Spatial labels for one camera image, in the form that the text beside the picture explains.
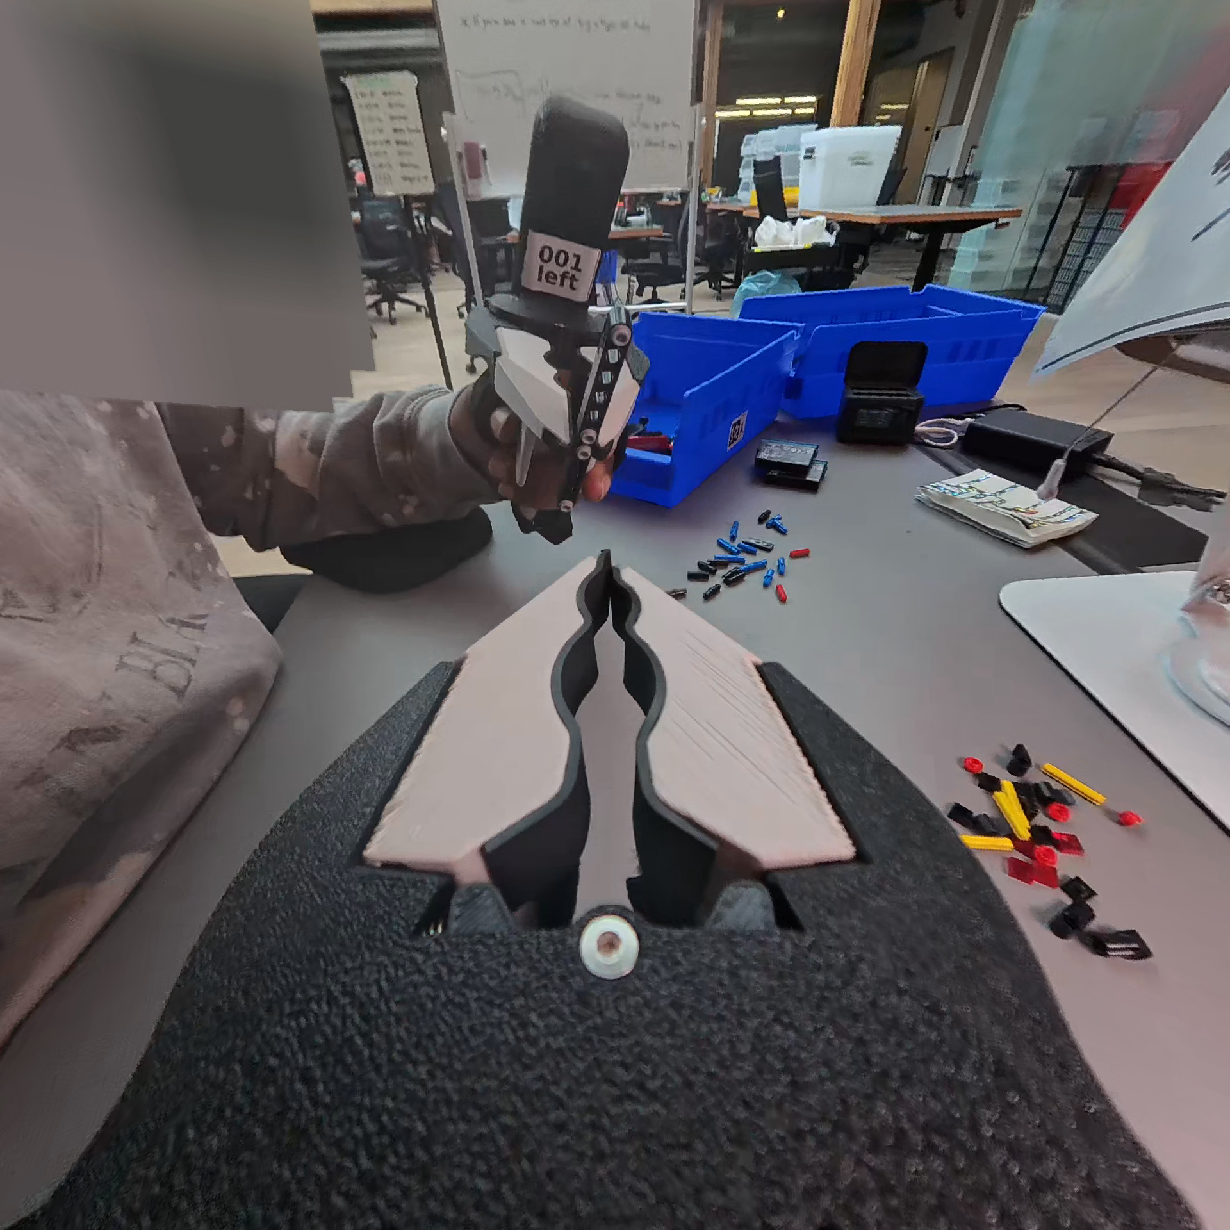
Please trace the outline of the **white cooler box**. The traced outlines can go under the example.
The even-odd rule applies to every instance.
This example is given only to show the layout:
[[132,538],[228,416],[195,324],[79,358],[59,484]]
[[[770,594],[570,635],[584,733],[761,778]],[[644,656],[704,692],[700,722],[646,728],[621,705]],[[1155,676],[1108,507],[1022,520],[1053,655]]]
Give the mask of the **white cooler box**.
[[827,217],[879,204],[900,126],[824,128],[801,137],[798,201],[801,211]]

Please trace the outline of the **whiteboard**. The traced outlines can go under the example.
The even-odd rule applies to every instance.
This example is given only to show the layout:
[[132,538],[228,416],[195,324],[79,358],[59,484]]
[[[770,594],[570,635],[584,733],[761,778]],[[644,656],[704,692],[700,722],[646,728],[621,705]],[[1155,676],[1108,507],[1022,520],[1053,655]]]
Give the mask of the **whiteboard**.
[[697,3],[438,2],[457,129],[489,195],[523,195],[533,118],[562,96],[621,121],[624,191],[690,185]]

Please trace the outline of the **white plastic bag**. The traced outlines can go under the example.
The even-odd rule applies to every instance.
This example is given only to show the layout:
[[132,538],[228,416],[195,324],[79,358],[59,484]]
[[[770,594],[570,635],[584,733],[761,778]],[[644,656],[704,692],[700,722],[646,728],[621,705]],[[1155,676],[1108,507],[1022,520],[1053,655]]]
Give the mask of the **white plastic bag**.
[[798,217],[794,220],[763,219],[753,236],[754,252],[805,252],[808,249],[833,248],[836,233],[830,229],[824,214]]

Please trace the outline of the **black power adapter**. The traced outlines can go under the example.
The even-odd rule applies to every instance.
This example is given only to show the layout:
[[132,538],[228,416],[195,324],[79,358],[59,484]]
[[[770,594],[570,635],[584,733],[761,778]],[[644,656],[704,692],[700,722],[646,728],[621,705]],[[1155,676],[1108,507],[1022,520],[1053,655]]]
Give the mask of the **black power adapter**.
[[996,405],[966,422],[961,450],[1035,478],[1063,462],[1064,479],[1072,479],[1086,473],[1113,440],[1113,432],[1098,427],[1048,419],[1019,405]]

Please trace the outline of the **black battery case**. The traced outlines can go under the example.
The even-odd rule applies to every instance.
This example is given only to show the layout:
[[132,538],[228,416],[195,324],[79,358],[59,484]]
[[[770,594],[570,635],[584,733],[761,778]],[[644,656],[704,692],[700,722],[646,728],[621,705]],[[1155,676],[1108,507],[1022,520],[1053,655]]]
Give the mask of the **black battery case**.
[[928,348],[920,342],[862,342],[845,367],[835,438],[839,444],[905,447],[925,403],[918,391]]

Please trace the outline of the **person's left hand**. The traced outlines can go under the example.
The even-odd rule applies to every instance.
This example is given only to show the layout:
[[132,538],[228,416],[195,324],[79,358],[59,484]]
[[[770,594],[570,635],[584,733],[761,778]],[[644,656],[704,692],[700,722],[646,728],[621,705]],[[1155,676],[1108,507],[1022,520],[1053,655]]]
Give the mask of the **person's left hand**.
[[[489,415],[493,444],[486,451],[486,473],[498,494],[523,512],[556,512],[564,490],[565,456],[553,446],[536,444],[512,410],[498,406]],[[523,444],[531,446],[527,471],[518,478]]]

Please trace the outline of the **blue bin with label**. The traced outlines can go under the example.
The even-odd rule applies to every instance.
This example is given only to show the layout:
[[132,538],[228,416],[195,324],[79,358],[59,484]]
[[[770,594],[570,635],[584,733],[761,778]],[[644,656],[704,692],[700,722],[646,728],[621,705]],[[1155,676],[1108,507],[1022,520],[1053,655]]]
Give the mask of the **blue bin with label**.
[[641,312],[634,340],[650,362],[631,425],[669,453],[627,444],[611,494],[672,509],[776,421],[799,330],[788,323]]

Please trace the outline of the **black perforated brick beam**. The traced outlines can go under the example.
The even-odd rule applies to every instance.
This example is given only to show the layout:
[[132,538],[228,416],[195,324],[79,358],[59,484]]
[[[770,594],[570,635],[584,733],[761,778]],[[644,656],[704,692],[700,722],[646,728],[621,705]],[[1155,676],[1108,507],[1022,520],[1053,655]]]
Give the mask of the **black perforated brick beam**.
[[615,302],[603,318],[589,377],[574,378],[570,391],[570,427],[564,451],[564,481],[558,509],[571,513],[577,504],[586,475],[603,460],[622,434],[633,400],[619,394],[628,352],[633,348],[633,324],[622,302]]

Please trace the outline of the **pile of blue black pins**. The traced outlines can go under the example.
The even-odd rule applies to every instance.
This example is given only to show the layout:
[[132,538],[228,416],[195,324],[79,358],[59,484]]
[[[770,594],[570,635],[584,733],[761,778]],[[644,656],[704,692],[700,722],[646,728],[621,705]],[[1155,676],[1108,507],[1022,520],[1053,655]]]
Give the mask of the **pile of blue black pins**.
[[811,548],[789,539],[791,531],[782,510],[769,507],[756,519],[754,532],[732,520],[726,536],[719,536],[715,551],[698,558],[684,574],[685,582],[701,586],[703,602],[739,586],[757,583],[776,604],[789,602],[791,569],[811,558]]

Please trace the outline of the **wooden pillar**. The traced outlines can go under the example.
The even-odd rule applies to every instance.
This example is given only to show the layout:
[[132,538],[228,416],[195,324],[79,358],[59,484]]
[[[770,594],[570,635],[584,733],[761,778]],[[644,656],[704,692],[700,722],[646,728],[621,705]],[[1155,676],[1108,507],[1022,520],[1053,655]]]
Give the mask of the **wooden pillar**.
[[859,125],[880,14],[880,0],[848,2],[827,125],[830,129],[848,129]]

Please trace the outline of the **white base booklet stand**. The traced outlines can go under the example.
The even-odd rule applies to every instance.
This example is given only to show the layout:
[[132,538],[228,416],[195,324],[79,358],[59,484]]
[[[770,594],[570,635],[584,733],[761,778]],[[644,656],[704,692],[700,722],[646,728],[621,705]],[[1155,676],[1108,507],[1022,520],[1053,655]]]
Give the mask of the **white base booklet stand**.
[[1004,614],[1228,829],[1228,526],[1192,573],[1013,582]]

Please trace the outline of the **paper flip chart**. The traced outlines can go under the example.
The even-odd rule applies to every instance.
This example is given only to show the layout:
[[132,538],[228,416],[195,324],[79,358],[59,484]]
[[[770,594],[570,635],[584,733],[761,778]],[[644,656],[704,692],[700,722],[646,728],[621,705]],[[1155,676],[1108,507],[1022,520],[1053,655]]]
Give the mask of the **paper flip chart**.
[[343,77],[357,123],[367,184],[379,197],[429,198],[436,178],[420,112],[419,80],[408,71]]

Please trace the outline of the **folded paper map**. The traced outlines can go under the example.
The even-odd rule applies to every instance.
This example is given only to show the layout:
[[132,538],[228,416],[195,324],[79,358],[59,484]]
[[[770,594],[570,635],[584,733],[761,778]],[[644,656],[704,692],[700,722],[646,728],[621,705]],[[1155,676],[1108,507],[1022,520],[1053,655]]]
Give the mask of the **folded paper map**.
[[915,498],[993,538],[1035,550],[1091,529],[1098,514],[1062,500],[1040,500],[1031,488],[985,471],[949,475],[917,490]]

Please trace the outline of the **person's left forearm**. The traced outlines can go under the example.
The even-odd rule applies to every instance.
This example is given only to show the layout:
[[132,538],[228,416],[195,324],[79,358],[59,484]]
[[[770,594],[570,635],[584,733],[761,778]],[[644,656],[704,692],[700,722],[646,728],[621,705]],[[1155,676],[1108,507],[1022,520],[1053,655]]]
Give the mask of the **person's left forearm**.
[[157,405],[205,529],[256,551],[455,520],[501,500],[467,393],[334,410]]

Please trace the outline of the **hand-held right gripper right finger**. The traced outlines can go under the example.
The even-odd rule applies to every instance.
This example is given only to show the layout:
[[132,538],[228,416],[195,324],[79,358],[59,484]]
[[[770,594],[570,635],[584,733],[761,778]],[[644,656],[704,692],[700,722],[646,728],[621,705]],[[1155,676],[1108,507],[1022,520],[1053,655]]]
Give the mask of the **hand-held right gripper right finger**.
[[641,711],[634,911],[695,926],[729,883],[855,861],[760,658],[631,569],[615,572],[615,629]]

